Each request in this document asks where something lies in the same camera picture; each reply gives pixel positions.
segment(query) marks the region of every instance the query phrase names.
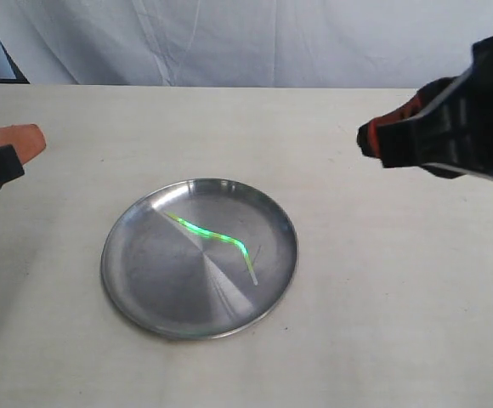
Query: green glowing strip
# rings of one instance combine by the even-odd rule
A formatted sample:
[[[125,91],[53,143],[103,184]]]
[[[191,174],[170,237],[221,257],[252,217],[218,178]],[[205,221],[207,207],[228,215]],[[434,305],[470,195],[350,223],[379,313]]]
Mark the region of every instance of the green glowing strip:
[[[241,250],[241,253],[243,254],[243,258],[245,259],[246,267],[248,268],[248,272],[250,273],[250,276],[252,278],[252,282],[254,283],[255,286],[258,285],[258,279],[256,278],[256,274],[254,273],[254,267],[252,266],[252,261],[250,260],[250,256],[248,255],[248,250],[247,250],[247,247],[245,246],[245,244],[243,244],[241,241],[239,241],[235,238],[231,238],[230,236],[219,234],[218,232],[212,232],[212,231],[209,231],[208,229],[200,228],[197,225],[193,225],[192,223],[189,223],[184,218],[176,216],[175,214],[171,214],[169,212],[166,212],[166,215],[170,219],[181,224],[188,231],[193,232],[196,235],[203,236],[205,238],[212,238],[214,240],[219,240],[222,242],[227,242],[229,244],[233,244],[236,247],[238,247]]]

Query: glowing worm toy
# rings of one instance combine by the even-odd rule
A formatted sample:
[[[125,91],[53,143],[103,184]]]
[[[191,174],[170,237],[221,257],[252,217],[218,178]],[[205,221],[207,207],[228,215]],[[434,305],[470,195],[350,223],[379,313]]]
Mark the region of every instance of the glowing worm toy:
[[[245,259],[246,267],[248,268],[248,272],[252,278],[252,283],[255,286],[258,285],[258,279],[256,278],[256,274],[254,273],[254,267],[252,266],[252,261],[250,260],[250,256],[248,255],[248,250],[245,244],[243,244],[241,241],[237,240],[236,238],[232,238],[224,234],[219,234],[218,232],[212,232],[209,231],[208,229],[203,229],[201,227],[198,227],[197,225],[193,225],[192,223],[186,221],[184,218],[178,217],[175,214],[166,212],[166,215],[173,221],[176,221],[177,223],[185,227],[189,232],[193,234],[202,236],[204,238],[210,238],[213,240],[227,242],[229,244],[238,247],[243,255],[243,258]]]

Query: round metal plate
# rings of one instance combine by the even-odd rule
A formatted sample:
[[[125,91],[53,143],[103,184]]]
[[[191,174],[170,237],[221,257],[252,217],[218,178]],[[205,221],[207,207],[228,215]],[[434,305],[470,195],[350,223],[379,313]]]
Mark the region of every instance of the round metal plate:
[[[297,256],[292,222],[273,200],[235,181],[199,178],[133,204],[107,238],[101,274],[138,325],[171,338],[214,338],[264,317],[288,288]]]

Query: table surface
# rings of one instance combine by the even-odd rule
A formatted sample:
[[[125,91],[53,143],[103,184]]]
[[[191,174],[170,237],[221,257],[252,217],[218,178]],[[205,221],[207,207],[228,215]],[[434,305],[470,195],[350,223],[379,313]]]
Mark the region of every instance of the table surface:
[[[0,193],[0,407],[493,406],[493,182],[382,170],[357,127],[410,90],[0,86],[47,150]],[[255,326],[171,343],[99,280],[144,194],[235,179],[294,222],[297,277]]]

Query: silver tray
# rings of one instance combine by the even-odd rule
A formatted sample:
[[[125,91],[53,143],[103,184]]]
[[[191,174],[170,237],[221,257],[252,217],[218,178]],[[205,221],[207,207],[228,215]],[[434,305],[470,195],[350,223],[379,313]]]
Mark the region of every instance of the silver tray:
[[[101,258],[130,320],[164,337],[229,335],[262,319],[294,276],[298,240],[264,193],[218,178],[173,184],[133,204]]]

